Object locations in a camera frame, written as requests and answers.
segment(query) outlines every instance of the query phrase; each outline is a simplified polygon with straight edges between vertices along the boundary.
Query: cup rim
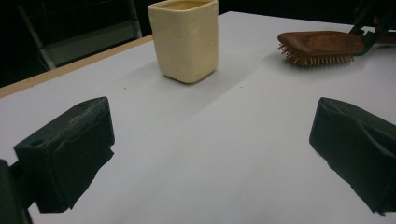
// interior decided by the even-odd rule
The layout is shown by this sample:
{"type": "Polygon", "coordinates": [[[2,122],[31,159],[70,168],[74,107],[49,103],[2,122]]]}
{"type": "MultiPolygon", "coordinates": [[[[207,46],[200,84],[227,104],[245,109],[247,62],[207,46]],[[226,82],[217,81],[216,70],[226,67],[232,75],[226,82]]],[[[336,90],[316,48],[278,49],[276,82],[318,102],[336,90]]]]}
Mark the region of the cup rim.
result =
{"type": "Polygon", "coordinates": [[[210,4],[214,4],[217,3],[218,0],[166,0],[166,1],[162,1],[159,3],[154,3],[152,5],[148,6],[148,9],[150,10],[163,10],[163,11],[169,11],[169,12],[188,12],[188,11],[192,11],[192,10],[197,10],[201,7],[207,7],[210,4]],[[203,3],[198,7],[192,7],[192,8],[188,8],[188,9],[171,9],[171,8],[164,8],[163,6],[172,4],[172,3],[176,3],[176,2],[197,2],[197,3],[203,3]]]}

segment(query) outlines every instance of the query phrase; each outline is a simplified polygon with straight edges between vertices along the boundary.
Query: wooden table edge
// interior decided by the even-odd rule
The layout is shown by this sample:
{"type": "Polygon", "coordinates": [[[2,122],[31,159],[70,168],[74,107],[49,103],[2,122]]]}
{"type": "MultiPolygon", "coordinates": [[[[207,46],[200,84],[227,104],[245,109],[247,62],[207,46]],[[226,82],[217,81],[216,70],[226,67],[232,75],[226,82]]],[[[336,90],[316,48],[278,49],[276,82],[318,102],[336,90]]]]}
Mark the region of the wooden table edge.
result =
{"type": "Polygon", "coordinates": [[[79,61],[76,61],[76,62],[73,62],[73,63],[69,63],[69,64],[67,64],[65,66],[50,70],[48,72],[39,74],[37,76],[29,77],[29,78],[26,78],[26,79],[24,79],[22,81],[10,84],[8,86],[0,88],[0,98],[6,97],[6,96],[8,96],[10,94],[13,94],[15,92],[18,92],[18,91],[23,91],[25,89],[31,88],[31,87],[33,87],[35,85],[38,85],[38,84],[43,83],[43,82],[46,82],[46,81],[51,80],[53,78],[60,77],[60,76],[62,76],[64,74],[67,74],[69,72],[75,71],[75,70],[77,70],[77,69],[79,69],[81,67],[84,67],[84,66],[88,65],[88,64],[96,63],[96,62],[101,61],[101,60],[103,60],[105,58],[108,58],[110,56],[113,56],[115,54],[123,52],[123,51],[125,51],[127,49],[132,49],[132,48],[137,47],[139,45],[148,43],[151,40],[152,40],[152,35],[147,35],[147,36],[144,36],[142,38],[139,38],[139,39],[136,39],[134,41],[131,41],[129,43],[126,43],[126,44],[120,45],[118,47],[115,47],[113,49],[105,50],[103,52],[94,54],[94,55],[92,55],[90,57],[81,59],[79,61]]]}

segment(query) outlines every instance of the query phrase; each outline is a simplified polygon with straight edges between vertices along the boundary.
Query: cream ceramic cup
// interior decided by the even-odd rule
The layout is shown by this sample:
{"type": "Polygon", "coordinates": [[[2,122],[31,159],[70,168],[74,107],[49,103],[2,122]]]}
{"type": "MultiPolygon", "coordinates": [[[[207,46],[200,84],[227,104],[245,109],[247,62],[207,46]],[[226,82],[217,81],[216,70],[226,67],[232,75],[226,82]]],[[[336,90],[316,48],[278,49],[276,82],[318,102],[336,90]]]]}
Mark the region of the cream ceramic cup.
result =
{"type": "Polygon", "coordinates": [[[168,0],[148,6],[161,72],[193,83],[211,74],[219,62],[217,0],[168,0]]]}

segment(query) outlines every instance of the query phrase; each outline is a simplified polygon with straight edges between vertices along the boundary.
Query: table surface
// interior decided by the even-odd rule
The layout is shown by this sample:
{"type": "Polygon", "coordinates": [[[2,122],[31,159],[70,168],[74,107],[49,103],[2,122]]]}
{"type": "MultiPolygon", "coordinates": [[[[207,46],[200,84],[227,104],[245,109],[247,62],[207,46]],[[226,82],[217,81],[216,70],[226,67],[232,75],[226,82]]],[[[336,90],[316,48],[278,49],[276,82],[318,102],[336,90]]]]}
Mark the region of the table surface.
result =
{"type": "Polygon", "coordinates": [[[373,214],[309,145],[318,99],[396,123],[396,48],[295,67],[284,32],[351,27],[237,12],[219,16],[219,67],[193,85],[163,76],[153,42],[0,99],[0,158],[73,105],[106,96],[116,144],[73,210],[34,223],[396,223],[373,214]]]}

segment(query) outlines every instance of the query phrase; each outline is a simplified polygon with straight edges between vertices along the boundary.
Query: hole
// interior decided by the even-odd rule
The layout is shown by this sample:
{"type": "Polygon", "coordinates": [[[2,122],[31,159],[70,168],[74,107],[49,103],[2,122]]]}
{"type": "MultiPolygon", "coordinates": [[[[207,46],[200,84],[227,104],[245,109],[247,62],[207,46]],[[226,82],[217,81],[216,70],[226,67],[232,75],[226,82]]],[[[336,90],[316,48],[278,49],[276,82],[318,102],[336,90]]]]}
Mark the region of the hole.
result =
{"type": "Polygon", "coordinates": [[[43,142],[44,142],[44,140],[42,140],[42,139],[37,139],[37,140],[33,141],[33,142],[30,144],[30,146],[36,147],[36,146],[42,144],[43,142]]]}

